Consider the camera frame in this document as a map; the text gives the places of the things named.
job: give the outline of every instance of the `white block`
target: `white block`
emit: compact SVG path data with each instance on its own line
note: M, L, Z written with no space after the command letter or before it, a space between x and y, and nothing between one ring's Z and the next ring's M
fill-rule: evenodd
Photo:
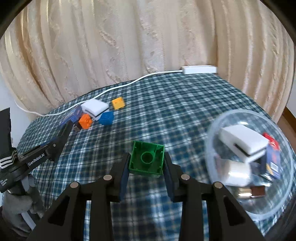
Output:
M88 100L81 107L84 113L89 114L96 121L99 120L103 112L109 110L107 103L97 99Z
M245 187L250 183L252 173L250 164L223 159L220 161L225 161L221 173L221 181L224 185Z
M182 66L183 74L207 74L217 73L217 67L213 65Z
M252 162L265 154L268 139L243 125L221 128L219 139L243 162Z

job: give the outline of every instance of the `blue lego brick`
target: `blue lego brick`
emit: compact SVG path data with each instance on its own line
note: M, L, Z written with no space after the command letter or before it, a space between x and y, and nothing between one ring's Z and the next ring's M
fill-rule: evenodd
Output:
M59 128L61 129L68 121L72 121L73 123L77 122L82 116L82 113L81 106L76 106L59 122Z
M112 122L114 120L114 114L113 114L113 111L108 111L108 112L104 112L102 113L100 119L99 119L99 122L102 124L102 125L111 125Z

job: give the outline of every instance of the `blue box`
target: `blue box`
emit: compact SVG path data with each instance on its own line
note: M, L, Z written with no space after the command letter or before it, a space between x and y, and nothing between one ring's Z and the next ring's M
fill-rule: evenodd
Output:
M81 106L76 106L59 122L59 129L61 129L63 125L66 124L68 121L72 121L73 123L77 122L82 116L82 113L83 112Z
M281 178L281 157L280 150L273 148L271 145L266 147L266 153L260 159L261 176L269 181Z
M111 125L112 122L114 120L114 114L113 114L113 111L108 111L108 112L104 112L102 113L100 119L99 119L99 122L102 124L102 125Z

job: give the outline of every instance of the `white cable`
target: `white cable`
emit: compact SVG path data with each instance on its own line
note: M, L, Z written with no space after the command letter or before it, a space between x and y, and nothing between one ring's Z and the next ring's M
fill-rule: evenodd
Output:
M169 74L169 73L178 73L178 72L182 72L182 70L162 71L162 72L155 72L155 73L147 74L147 75L144 75L144 76L142 76L142 77L140 77L140 78L138 78L138 79L136 79L136 80L134 80L134 81L132 81L132 82L130 82L130 83L128 83L128 84L120 85L120 86L116 86L116 87L113 87L113 88L107 89L107 90L103 91L102 93L98 94L97 96L95 96L95 97L93 97L93 98L91 98L91 99L96 99L96 98L100 97L101 95L103 95L103 94L105 94L106 92L109 92L109 91L111 91L111 90L115 90L115 89L119 89L119 88L122 88L122 87L129 86L129 85L131 85L131 84L133 84L133 83L136 83L137 81L139 81L139 80L141 80L141 79L143 79L143 78L145 78L145 77L151 76L151 75L156 75L156 74ZM61 114L65 113L65 112L67 112L68 110L72 109L73 107L75 107L75 106L77 106L77 105L80 105L80 104L83 104L84 102L86 102L86 101L88 101L88 100L80 101L79 103L76 103L75 105L72 105L71 107L69 107L68 109L66 109L66 110L64 110L64 111L62 111L62 112L60 112L60 113L46 114L46 115L39 114L39 113L37 113L37 112L35 112L35 111L25 110L25 109L23 109L22 107L20 107L20 106L16 103L16 101L15 101L15 104L16 104L21 110L23 110L24 112L31 113L31 114L36 114L36 115L38 115L38 116L45 117L45 116L61 115Z

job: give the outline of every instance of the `table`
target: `table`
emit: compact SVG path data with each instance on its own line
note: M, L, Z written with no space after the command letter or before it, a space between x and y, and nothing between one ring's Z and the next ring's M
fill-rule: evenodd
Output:
M110 86L92 91L51 113L65 110L108 88ZM32 171L46 209L72 181L85 184L109 173L112 164L120 161L124 152L132 151L134 140L164 145L173 163L198 181L209 183L204 141L214 119L225 111L239 108L269 117L252 99L215 74L150 76L110 91L100 100L111 103L120 96L126 106L114 111L111 126L94 122L88 130L72 131L58 163L47 160ZM60 119L61 116L51 116L33 121L21 138L18 152L25 152L55 136ZM294 178L289 199L295 192L295 184ZM284 208L273 217L256 222L263 234L276 223ZM182 206L170 201L163 176L130 175L125 200L112 203L111 209L115 240L178 239ZM89 211L90 202L86 210L86 240L89 239ZM207 239L205 202L203 213Z

